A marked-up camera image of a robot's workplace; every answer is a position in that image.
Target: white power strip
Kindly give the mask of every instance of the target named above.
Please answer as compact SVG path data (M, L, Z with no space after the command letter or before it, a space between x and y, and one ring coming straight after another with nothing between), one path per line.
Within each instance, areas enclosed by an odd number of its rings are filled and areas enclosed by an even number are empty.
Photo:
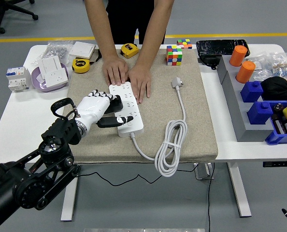
M129 137L130 133L141 134L144 132L144 124L142 117L139 113L139 108L136 102L136 98L133 94L130 82L126 82L120 86L109 86L109 91L113 95L119 95L123 103L123 109L115 113L116 117L133 116L134 119L131 122L118 127L118 134L120 137Z

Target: power outlet socket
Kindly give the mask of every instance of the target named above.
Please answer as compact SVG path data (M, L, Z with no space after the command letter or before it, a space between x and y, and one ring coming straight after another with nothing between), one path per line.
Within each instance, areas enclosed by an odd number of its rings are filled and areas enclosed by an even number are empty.
M54 87L68 82L64 68L45 74L46 87Z
M141 134L144 132L144 124L139 112L136 98L133 94L130 82L121 84L120 86L109 86L109 91L113 95L119 95L123 104L123 109L115 113L116 117L133 116L133 120L118 127L120 137L129 137L130 133Z

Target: black cloth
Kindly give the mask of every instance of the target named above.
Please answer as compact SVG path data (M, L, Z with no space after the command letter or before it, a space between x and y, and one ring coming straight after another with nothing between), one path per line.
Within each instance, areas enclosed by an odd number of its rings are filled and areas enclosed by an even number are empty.
M139 44L143 44L153 10L154 0L108 0L106 11L114 43L133 44L138 29Z
M260 83L263 100L266 101L287 101L287 80L282 77L274 76L267 78Z

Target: colorful cube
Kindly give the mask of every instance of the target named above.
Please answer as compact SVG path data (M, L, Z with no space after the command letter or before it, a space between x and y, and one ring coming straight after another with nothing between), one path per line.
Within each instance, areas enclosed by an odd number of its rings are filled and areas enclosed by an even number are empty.
M181 48L192 49L190 39L177 40L177 45L180 45Z
M167 66L178 66L182 62L182 49L179 45L170 45L166 49Z

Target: person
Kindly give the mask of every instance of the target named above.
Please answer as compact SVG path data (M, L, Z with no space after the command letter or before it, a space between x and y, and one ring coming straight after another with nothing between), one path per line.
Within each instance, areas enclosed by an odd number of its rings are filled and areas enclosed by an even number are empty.
M104 61L107 85L121 85L130 79L137 103L151 95L150 68L164 42L174 0L85 0L87 16ZM115 44L134 43L136 29L142 44L136 64L119 58Z

